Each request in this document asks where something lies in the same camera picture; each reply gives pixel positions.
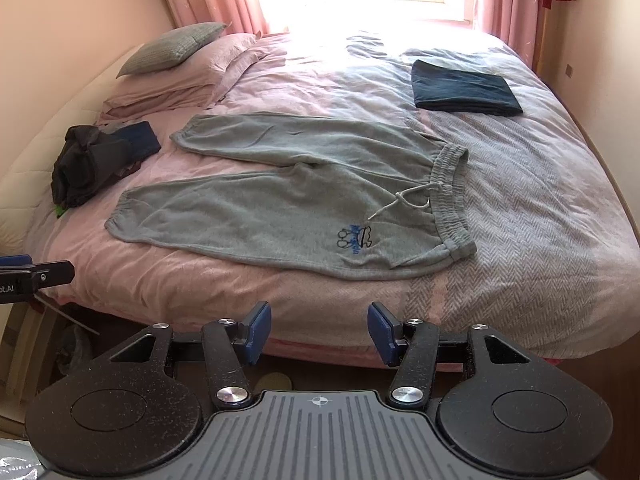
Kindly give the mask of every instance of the grey sweatpants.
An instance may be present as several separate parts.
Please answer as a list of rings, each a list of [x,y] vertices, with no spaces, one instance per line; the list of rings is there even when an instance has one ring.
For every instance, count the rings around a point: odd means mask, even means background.
[[[280,168],[128,190],[105,224],[116,238],[347,280],[411,278],[476,252],[463,215],[467,153],[456,144],[266,112],[195,116],[172,139]]]

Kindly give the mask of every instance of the blue gripper pad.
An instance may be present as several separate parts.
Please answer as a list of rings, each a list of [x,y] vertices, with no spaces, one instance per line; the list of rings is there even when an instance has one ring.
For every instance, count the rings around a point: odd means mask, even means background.
[[[271,332],[271,306],[265,304],[247,326],[249,332],[240,351],[245,362],[255,365]]]
[[[367,311],[367,328],[382,362],[387,366],[398,366],[402,349],[393,337],[391,325],[372,304]]]
[[[0,267],[20,267],[23,265],[33,265],[33,260],[28,254],[18,254],[17,256],[4,256],[0,258]]]

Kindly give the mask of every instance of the elastic waistband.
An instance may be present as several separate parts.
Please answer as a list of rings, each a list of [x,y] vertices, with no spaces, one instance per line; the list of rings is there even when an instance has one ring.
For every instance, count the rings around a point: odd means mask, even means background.
[[[430,182],[441,184],[430,190],[431,212],[438,234],[454,261],[478,250],[469,234],[464,211],[467,159],[466,148],[447,143],[440,150],[431,170]]]

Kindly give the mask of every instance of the drawstring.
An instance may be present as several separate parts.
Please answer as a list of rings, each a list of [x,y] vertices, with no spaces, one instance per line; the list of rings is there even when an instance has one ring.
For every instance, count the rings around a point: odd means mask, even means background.
[[[442,189],[442,184],[439,182],[430,182],[428,184],[422,184],[421,186],[415,186],[415,187],[410,187],[408,189],[402,190],[402,191],[398,191],[396,193],[396,199],[385,205],[384,207],[381,207],[380,209],[378,209],[375,213],[373,213],[373,215],[371,215],[369,218],[367,218],[367,222],[370,220],[373,220],[377,215],[379,215],[380,213],[382,213],[383,211],[385,211],[386,209],[389,209],[390,207],[395,206],[398,202],[403,202],[405,205],[409,206],[409,207],[413,207],[414,209],[427,209],[430,206],[430,199],[427,199],[427,203],[425,205],[415,205],[412,204],[411,202],[409,202],[404,196],[406,193],[412,193],[414,191],[420,191],[421,189]]]

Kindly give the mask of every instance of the pile of dark clothes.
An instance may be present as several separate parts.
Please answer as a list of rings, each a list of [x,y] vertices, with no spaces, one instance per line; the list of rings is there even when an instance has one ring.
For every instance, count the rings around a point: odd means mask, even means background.
[[[142,161],[158,151],[160,143],[146,121],[111,134],[96,126],[72,126],[66,131],[51,178],[58,214],[84,204],[101,189],[139,170]]]
[[[514,116],[522,108],[503,77],[452,70],[417,60],[411,70],[416,107],[441,112]]]

